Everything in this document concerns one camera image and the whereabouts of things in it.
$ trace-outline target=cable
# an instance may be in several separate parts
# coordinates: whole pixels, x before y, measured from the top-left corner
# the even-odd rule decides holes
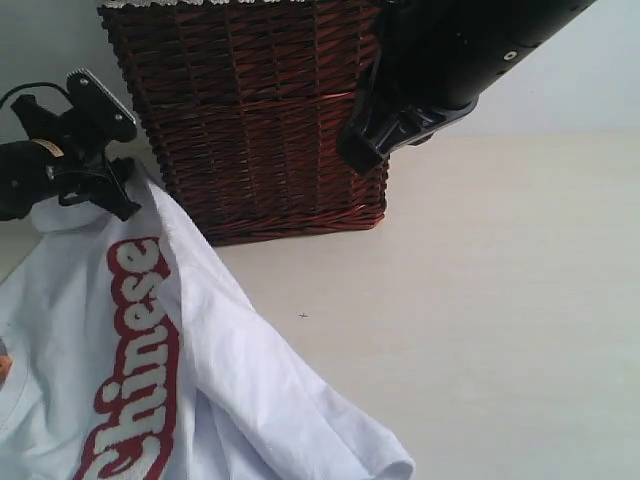
[[[67,99],[67,101],[69,103],[71,103],[71,95],[69,95],[67,93],[67,91],[62,88],[60,85],[56,85],[55,83],[49,83],[49,82],[36,82],[36,83],[25,83],[23,85],[19,85],[15,88],[12,88],[11,90],[9,90],[7,93],[4,94],[4,96],[0,99],[0,110],[2,110],[2,107],[4,106],[5,103],[7,103],[7,100],[9,100],[9,98],[11,98],[12,95],[21,92],[22,90],[27,90],[29,88],[53,88],[54,90],[57,90],[64,98]]]

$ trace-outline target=white t-shirt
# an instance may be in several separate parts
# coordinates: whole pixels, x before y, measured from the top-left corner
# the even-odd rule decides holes
[[[0,286],[13,360],[0,478],[405,480],[394,435],[253,309],[185,212],[138,172],[128,222],[37,205]]]

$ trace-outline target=wicker basket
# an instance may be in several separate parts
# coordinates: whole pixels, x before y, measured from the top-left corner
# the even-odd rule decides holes
[[[336,154],[376,41],[366,0],[100,8],[167,189],[217,245],[362,230],[387,166]]]

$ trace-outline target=printed logo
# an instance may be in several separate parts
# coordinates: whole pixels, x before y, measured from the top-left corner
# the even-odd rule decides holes
[[[176,424],[178,331],[156,298],[169,267],[157,238],[119,242],[107,263],[120,340],[94,402],[108,418],[87,438],[74,479],[158,479]]]

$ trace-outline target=white table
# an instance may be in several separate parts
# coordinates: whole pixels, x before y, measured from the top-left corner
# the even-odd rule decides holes
[[[640,137],[437,140],[377,229],[219,253],[417,479],[640,478]]]

